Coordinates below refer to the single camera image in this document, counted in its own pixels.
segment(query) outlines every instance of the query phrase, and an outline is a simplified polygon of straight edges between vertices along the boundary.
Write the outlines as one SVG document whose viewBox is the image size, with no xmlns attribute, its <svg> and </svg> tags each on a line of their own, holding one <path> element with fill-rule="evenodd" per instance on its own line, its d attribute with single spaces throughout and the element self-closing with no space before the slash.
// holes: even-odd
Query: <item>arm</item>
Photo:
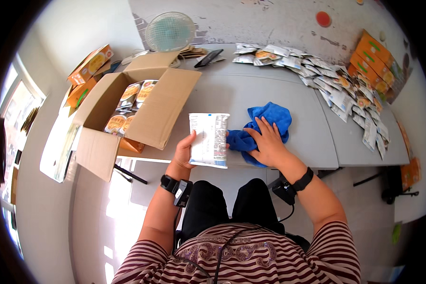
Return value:
<svg viewBox="0 0 426 284">
<path fill-rule="evenodd" d="M 189 180 L 191 169 L 194 165 L 189 163 L 191 144 L 196 139 L 196 131 L 177 144 L 175 155 L 167 167 L 166 174 L 173 179 Z M 173 220 L 178 212 L 178 207 L 173 204 L 175 196 L 169 191 L 158 186 L 148 206 L 142 230 L 138 240 L 151 240 L 170 254 L 173 247 Z"/>
<path fill-rule="evenodd" d="M 253 150 L 249 154 L 262 164 L 277 168 L 288 182 L 295 183 L 306 173 L 307 166 L 286 149 L 275 123 L 271 126 L 263 116 L 262 120 L 257 117 L 255 120 L 262 134 L 251 128 L 244 129 L 259 148 L 259 151 Z M 347 222 L 340 201 L 316 175 L 304 190 L 297 192 L 297 196 L 314 225 L 314 235 L 328 222 Z"/>
</svg>

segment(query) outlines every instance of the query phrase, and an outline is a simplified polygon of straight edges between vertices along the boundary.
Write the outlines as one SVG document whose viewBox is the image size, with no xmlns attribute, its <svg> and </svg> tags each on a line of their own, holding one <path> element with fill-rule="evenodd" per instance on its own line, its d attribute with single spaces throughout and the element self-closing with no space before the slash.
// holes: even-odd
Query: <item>person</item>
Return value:
<svg viewBox="0 0 426 284">
<path fill-rule="evenodd" d="M 244 129 L 258 146 L 250 155 L 295 183 L 307 166 L 286 149 L 276 124 L 270 125 L 264 117 L 255 119 L 261 133 Z M 166 175 L 189 180 L 195 137 L 193 132 L 178 143 Z M 112 283 L 213 283 L 215 276 L 218 283 L 359 283 L 357 251 L 333 191 L 314 175 L 297 195 L 314 229 L 306 253 L 284 235 L 284 225 L 277 223 L 270 193 L 260 179 L 240 188 L 232 219 L 222 191 L 207 181 L 196 182 L 183 218 L 182 244 L 171 253 L 174 220 L 177 216 L 178 224 L 181 214 L 173 205 L 174 194 L 159 186 L 139 238 Z"/>
</svg>

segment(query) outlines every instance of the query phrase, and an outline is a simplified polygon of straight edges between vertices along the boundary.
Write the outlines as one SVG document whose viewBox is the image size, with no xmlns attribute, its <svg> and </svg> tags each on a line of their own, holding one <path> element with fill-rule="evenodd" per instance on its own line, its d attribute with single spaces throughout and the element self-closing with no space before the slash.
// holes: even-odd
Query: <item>striped shirt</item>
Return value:
<svg viewBox="0 0 426 284">
<path fill-rule="evenodd" d="M 189 259 L 214 277 L 218 252 L 236 232 L 257 228 L 230 223 L 189 239 L 175 255 Z M 157 243 L 140 240 L 115 274 L 113 284 L 205 283 L 194 265 L 168 255 Z M 267 229 L 247 231 L 222 250 L 218 283 L 360 283 L 360 264 L 352 234 L 343 222 L 325 224 L 307 253 L 289 238 Z"/>
</svg>

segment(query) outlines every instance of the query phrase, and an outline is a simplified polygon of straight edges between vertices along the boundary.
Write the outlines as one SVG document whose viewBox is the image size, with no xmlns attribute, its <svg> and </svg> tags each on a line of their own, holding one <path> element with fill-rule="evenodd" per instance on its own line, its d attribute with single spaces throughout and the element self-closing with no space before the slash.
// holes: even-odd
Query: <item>short sleeve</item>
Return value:
<svg viewBox="0 0 426 284">
<path fill-rule="evenodd" d="M 168 257 L 159 244 L 150 240 L 139 240 L 131 247 L 112 284 L 130 283 L 150 275 L 157 277 L 158 270 L 167 263 Z"/>
<path fill-rule="evenodd" d="M 360 263 L 349 227 L 339 221 L 323 225 L 306 253 L 307 262 L 320 282 L 360 283 Z"/>
</svg>

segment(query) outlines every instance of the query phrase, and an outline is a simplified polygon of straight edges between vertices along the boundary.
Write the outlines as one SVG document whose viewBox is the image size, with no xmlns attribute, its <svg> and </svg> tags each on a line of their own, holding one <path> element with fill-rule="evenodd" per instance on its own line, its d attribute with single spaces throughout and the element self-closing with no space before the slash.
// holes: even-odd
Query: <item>tiled floor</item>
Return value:
<svg viewBox="0 0 426 284">
<path fill-rule="evenodd" d="M 146 179 L 148 185 L 137 181 L 130 184 L 117 173 L 110 183 L 105 183 L 84 168 L 79 169 L 73 212 L 73 251 L 80 283 L 110 282 L 140 233 L 146 208 L 167 164 L 125 160 L 121 166 Z M 391 243 L 394 206 L 380 199 L 382 180 L 377 178 L 355 188 L 352 186 L 353 182 L 377 171 L 378 168 L 344 168 L 323 179 L 346 211 L 362 266 L 362 279 L 374 281 L 387 277 L 404 243 L 397 246 Z M 190 180 L 208 180 L 221 188 L 231 215 L 242 185 L 253 178 L 268 184 L 277 177 L 278 171 L 269 169 L 223 170 L 198 166 L 193 169 Z M 271 195 L 277 215 L 286 217 L 291 207 Z M 297 200 L 295 213 L 283 224 L 287 232 L 312 241 L 311 221 Z"/>
</svg>

